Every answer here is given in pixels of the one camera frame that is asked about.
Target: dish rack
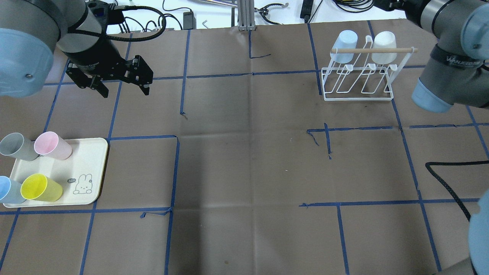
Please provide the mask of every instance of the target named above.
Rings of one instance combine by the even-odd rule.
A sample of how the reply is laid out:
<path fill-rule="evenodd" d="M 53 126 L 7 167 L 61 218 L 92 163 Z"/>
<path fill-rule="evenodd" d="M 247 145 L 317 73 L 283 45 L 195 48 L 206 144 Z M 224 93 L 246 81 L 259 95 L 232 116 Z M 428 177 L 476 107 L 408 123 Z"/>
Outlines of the dish rack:
<path fill-rule="evenodd" d="M 321 81 L 322 81 L 322 91 L 325 101 L 345 101 L 345 100 L 392 100 L 394 98 L 392 90 L 392 82 L 399 75 L 400 71 L 406 65 L 407 61 L 411 55 L 418 52 L 417 48 L 372 48 L 373 39 L 370 35 L 365 37 L 365 44 L 363 48 L 333 48 L 331 49 L 331 54 L 333 54 L 328 67 L 321 69 Z M 340 53 L 353 53 L 357 54 L 355 61 L 347 64 L 337 63 L 335 60 L 336 54 Z M 372 53 L 405 53 L 403 60 L 399 65 L 388 64 L 379 65 L 375 63 L 368 63 L 370 54 Z M 365 57 L 365 62 L 363 66 L 357 66 L 360 57 Z M 358 76 L 353 80 L 352 77 L 358 72 Z M 326 81 L 328 78 L 335 81 L 331 89 L 326 88 Z M 353 81 L 351 85 L 344 85 L 345 79 Z M 361 96 L 358 97 L 348 97 L 347 95 L 353 91 L 354 86 L 359 83 L 362 88 L 360 90 Z M 367 84 L 371 85 L 373 82 L 374 89 L 366 89 Z"/>

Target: cup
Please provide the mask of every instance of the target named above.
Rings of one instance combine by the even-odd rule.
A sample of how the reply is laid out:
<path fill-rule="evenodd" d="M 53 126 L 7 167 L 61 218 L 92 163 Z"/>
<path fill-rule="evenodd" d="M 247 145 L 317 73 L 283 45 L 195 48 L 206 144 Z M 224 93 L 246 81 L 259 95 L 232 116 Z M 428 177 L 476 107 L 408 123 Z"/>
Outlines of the cup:
<path fill-rule="evenodd" d="M 390 31 L 383 31 L 375 36 L 373 48 L 396 48 L 396 36 Z M 394 53 L 373 53 L 372 60 L 381 65 L 390 64 L 397 57 Z"/>
<path fill-rule="evenodd" d="M 358 36 L 352 30 L 344 30 L 339 33 L 336 41 L 334 42 L 334 48 L 348 48 L 354 49 L 356 48 L 356 43 L 358 41 Z M 345 64 L 350 62 L 353 59 L 352 53 L 330 53 L 331 58 L 334 59 L 335 62 Z"/>
<path fill-rule="evenodd" d="M 0 176 L 0 203 L 21 204 L 25 198 L 21 195 L 21 184 L 6 176 Z"/>
<path fill-rule="evenodd" d="M 73 152 L 72 147 L 55 132 L 42 133 L 34 142 L 34 150 L 39 155 L 66 160 Z"/>
<path fill-rule="evenodd" d="M 0 141 L 0 154 L 20 160 L 35 160 L 39 154 L 34 143 L 21 133 L 8 134 Z"/>
<path fill-rule="evenodd" d="M 43 174 L 30 175 L 21 186 L 21 195 L 28 200 L 55 202 L 62 194 L 61 185 Z"/>

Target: black connector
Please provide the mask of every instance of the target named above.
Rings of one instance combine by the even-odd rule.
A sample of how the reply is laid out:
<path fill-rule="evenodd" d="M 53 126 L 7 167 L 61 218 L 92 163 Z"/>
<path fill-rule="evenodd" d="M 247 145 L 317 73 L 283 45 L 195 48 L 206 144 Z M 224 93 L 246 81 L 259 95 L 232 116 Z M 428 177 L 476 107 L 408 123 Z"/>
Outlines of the black connector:
<path fill-rule="evenodd" d="M 302 2 L 301 18 L 304 19 L 304 23 L 308 23 L 311 19 L 312 4 L 314 0 L 304 0 Z"/>
<path fill-rule="evenodd" d="M 193 11 L 183 13 L 183 29 L 196 29 L 197 21 Z"/>

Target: white tray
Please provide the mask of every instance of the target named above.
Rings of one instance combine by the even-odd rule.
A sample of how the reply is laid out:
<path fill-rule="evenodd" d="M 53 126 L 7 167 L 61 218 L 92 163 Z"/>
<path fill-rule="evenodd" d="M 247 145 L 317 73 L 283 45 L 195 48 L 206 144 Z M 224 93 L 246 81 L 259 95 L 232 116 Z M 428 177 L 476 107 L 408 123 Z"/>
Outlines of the white tray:
<path fill-rule="evenodd" d="M 73 148 L 68 159 L 55 160 L 43 156 L 33 161 L 17 159 L 10 175 L 20 183 L 32 174 L 46 175 L 63 187 L 61 198 L 55 202 L 26 200 L 21 204 L 3 204 L 5 207 L 87 205 L 97 199 L 109 147 L 107 141 L 98 137 L 67 139 L 66 142 Z"/>

